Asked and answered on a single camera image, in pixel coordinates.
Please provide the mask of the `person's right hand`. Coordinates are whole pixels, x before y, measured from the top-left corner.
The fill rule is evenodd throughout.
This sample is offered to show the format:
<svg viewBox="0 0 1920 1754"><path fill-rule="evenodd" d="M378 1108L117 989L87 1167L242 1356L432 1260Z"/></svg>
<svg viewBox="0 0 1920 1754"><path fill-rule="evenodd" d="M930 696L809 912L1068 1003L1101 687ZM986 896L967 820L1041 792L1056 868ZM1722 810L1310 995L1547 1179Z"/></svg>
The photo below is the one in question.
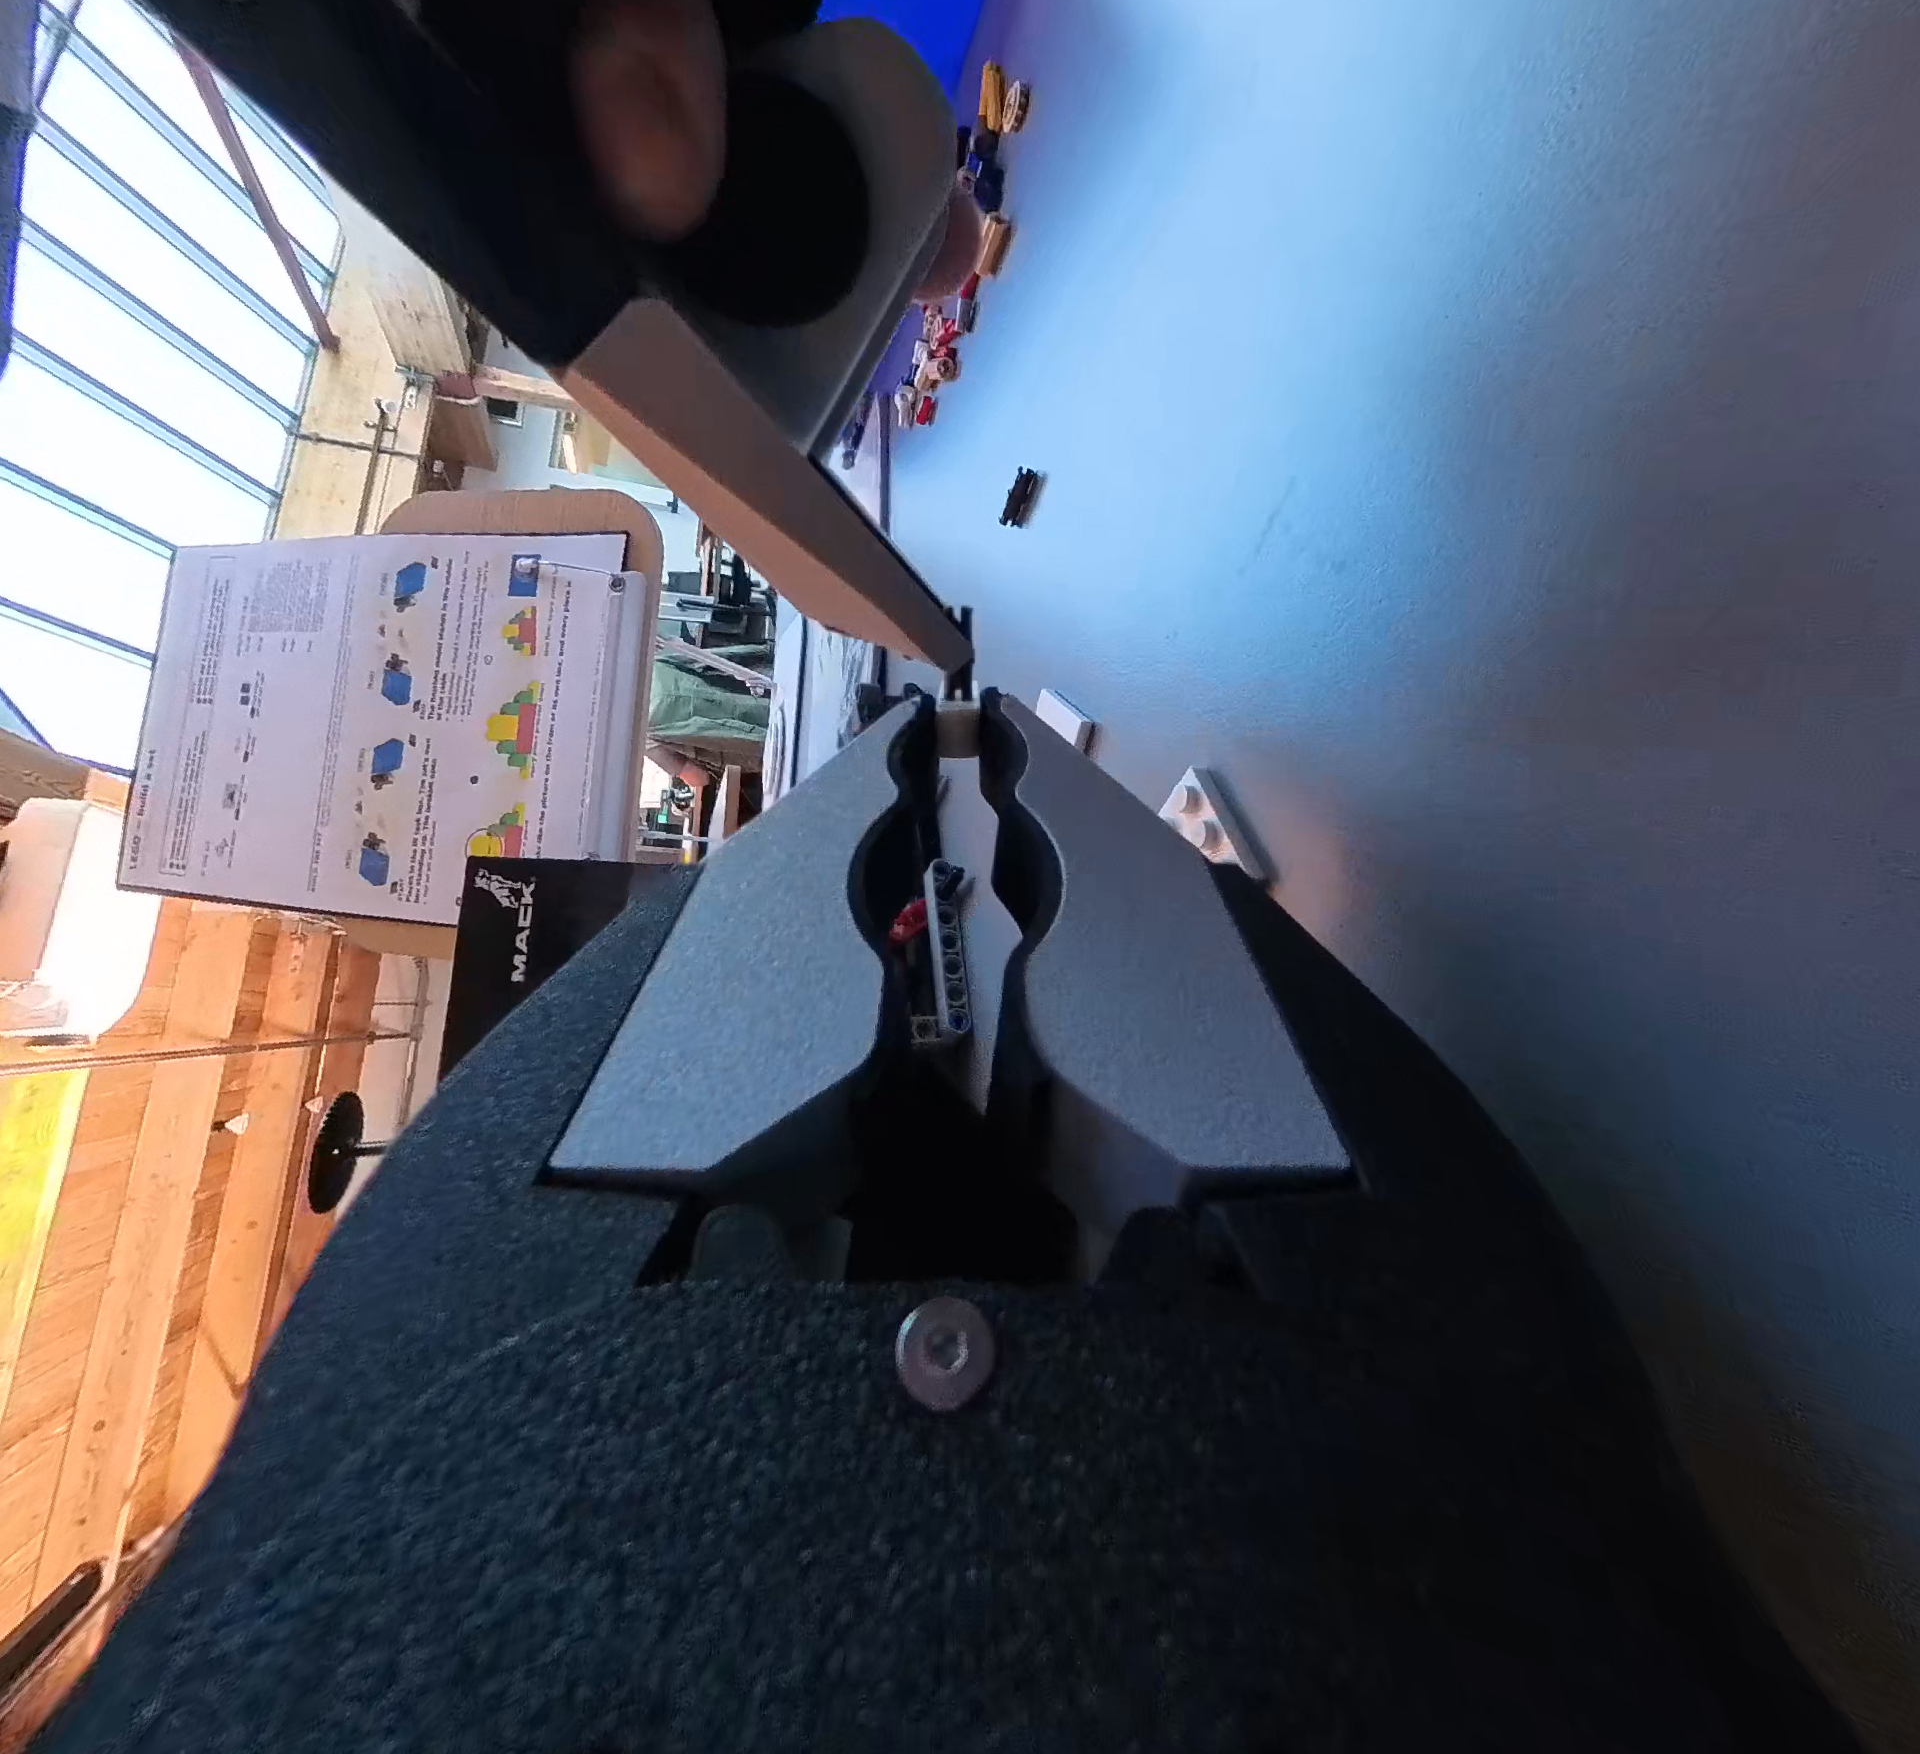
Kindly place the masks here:
<svg viewBox="0 0 1920 1754"><path fill-rule="evenodd" d="M728 62L713 0L584 0L569 90L610 212L656 244L691 236L727 160Z"/></svg>

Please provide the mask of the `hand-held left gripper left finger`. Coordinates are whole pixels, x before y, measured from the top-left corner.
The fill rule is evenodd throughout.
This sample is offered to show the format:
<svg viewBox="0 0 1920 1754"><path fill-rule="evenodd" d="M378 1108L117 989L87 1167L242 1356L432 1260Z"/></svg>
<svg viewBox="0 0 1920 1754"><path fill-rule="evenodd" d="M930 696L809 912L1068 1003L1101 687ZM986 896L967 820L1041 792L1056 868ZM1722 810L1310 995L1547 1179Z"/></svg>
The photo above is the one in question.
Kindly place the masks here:
<svg viewBox="0 0 1920 1754"><path fill-rule="evenodd" d="M543 1168L646 1211L643 1277L691 1274L717 1214L809 1273L844 1239L857 1273L926 1205L944 1088L891 931L936 770L935 709L902 702L695 872Z"/></svg>

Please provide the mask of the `large glass window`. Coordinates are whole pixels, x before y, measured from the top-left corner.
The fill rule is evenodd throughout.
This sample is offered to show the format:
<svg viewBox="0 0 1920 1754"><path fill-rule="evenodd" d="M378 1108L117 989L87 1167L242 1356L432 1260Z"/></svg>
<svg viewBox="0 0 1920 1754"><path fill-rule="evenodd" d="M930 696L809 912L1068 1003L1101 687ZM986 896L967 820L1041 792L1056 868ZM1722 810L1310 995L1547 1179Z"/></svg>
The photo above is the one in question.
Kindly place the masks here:
<svg viewBox="0 0 1920 1754"><path fill-rule="evenodd" d="M325 168L141 0L33 0L3 387L5 729L124 774L180 547L276 527L342 246Z"/></svg>

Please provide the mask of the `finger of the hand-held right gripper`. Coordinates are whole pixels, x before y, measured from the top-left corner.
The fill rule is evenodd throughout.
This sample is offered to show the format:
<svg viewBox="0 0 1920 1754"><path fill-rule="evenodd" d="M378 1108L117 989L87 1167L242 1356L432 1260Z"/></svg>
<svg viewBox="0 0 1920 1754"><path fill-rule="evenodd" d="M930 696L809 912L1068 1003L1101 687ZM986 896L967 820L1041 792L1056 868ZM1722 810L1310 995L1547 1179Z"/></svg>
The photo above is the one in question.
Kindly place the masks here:
<svg viewBox="0 0 1920 1754"><path fill-rule="evenodd" d="M558 387L800 615L944 676L973 666L970 635L901 549L666 303L624 306Z"/></svg>

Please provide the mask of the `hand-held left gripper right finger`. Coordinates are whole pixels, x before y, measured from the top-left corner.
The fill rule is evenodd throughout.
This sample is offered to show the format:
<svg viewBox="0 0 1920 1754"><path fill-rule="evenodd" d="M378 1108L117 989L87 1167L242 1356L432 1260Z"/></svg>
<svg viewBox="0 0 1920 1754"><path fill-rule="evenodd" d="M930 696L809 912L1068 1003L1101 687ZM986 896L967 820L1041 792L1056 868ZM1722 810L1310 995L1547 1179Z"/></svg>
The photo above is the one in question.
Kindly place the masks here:
<svg viewBox="0 0 1920 1754"><path fill-rule="evenodd" d="M978 702L1017 931L980 1110L1074 1278L1141 1214L1348 1192L1354 1161L1220 870L1006 693Z"/></svg>

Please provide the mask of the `white box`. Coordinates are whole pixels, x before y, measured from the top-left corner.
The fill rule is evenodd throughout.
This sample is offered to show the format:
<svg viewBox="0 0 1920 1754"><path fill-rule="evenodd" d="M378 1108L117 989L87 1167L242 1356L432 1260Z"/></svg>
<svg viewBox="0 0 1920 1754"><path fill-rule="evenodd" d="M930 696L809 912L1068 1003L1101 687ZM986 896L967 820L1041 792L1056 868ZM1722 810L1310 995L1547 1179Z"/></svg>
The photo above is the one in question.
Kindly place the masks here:
<svg viewBox="0 0 1920 1754"><path fill-rule="evenodd" d="M3 1033L95 1042L132 1010L162 901L119 883L124 816L33 799L3 836Z"/></svg>

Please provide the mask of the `dark lego set box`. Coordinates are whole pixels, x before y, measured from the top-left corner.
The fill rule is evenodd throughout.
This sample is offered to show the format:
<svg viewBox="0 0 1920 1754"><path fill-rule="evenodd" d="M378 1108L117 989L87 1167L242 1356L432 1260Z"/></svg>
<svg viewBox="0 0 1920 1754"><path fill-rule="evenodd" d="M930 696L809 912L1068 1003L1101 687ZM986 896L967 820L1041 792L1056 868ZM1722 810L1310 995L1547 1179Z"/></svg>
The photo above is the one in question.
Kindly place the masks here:
<svg viewBox="0 0 1920 1754"><path fill-rule="evenodd" d="M439 1083L630 909L664 905L674 922L698 877L684 862L471 854Z"/></svg>

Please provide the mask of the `printed instruction sheet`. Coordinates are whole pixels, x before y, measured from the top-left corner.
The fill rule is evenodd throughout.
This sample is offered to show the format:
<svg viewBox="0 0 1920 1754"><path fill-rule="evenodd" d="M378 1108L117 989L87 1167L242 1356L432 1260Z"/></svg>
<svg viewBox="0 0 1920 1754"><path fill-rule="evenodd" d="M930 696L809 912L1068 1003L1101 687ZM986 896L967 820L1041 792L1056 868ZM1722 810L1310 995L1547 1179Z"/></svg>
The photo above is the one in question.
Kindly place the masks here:
<svg viewBox="0 0 1920 1754"><path fill-rule="evenodd" d="M176 553L119 884L441 928L471 861L614 859L651 606L613 533Z"/></svg>

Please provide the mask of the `black toothed disc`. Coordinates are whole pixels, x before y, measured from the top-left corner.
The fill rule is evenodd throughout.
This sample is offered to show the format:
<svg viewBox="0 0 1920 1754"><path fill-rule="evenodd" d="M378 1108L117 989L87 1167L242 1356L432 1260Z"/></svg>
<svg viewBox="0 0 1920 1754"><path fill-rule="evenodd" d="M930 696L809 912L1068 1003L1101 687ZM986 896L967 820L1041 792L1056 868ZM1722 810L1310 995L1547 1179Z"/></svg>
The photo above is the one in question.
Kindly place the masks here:
<svg viewBox="0 0 1920 1754"><path fill-rule="evenodd" d="M319 1121L308 1153L307 1208L313 1214L335 1214L366 1159L366 1105L356 1090L335 1095Z"/></svg>

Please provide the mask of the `grey beam with red pin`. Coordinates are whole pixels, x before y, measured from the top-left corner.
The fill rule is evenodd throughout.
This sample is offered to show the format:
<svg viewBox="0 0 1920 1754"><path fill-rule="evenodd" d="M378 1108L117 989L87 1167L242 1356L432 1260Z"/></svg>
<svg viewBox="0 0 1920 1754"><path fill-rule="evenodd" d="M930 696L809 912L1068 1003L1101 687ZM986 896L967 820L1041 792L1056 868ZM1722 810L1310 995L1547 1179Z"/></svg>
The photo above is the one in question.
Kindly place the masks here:
<svg viewBox="0 0 1920 1754"><path fill-rule="evenodd" d="M907 991L914 1051L953 1049L973 1038L973 986L965 938L969 870L939 854L923 872L923 893L894 914L887 946Z"/></svg>

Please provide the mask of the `white studded lego plate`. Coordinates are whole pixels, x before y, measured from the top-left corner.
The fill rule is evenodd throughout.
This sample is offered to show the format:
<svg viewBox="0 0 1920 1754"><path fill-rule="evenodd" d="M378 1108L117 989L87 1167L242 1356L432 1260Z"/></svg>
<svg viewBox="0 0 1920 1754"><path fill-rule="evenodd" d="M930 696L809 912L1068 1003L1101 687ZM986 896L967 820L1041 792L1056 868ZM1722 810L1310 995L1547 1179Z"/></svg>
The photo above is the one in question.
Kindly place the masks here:
<svg viewBox="0 0 1920 1754"><path fill-rule="evenodd" d="M1275 884L1273 859L1212 769L1191 765L1167 795L1158 816L1212 866L1236 868L1260 887Z"/></svg>

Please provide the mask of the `pile of small lego pieces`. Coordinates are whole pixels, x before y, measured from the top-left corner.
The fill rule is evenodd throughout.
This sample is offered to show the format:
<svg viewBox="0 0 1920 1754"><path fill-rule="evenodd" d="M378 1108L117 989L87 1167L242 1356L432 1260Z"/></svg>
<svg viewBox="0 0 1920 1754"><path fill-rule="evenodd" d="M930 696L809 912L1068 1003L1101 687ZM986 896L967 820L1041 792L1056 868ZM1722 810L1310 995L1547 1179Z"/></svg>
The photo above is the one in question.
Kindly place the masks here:
<svg viewBox="0 0 1920 1754"><path fill-rule="evenodd" d="M1031 124L1034 88L994 59L980 64L973 121L956 134L956 173L946 225L909 324L911 354L889 387L901 433L939 420L965 368L965 347L980 318L986 282L1000 277L1017 225L1008 212L1008 159Z"/></svg>

